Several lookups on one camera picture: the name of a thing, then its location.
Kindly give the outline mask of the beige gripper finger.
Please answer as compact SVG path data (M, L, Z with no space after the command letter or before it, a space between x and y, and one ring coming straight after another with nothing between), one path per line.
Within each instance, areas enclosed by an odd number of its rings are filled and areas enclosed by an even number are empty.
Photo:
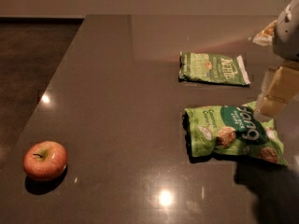
M277 20L270 22L253 38L253 43L260 46L271 46L273 43L274 31Z
M274 118L299 93L299 62L285 61L264 74L256 106L255 118Z

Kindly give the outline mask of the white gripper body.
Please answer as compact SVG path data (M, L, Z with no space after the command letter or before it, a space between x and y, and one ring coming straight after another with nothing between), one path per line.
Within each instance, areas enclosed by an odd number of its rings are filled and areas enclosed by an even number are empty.
M279 14L273 50L285 60L299 61L299 0L291 0Z

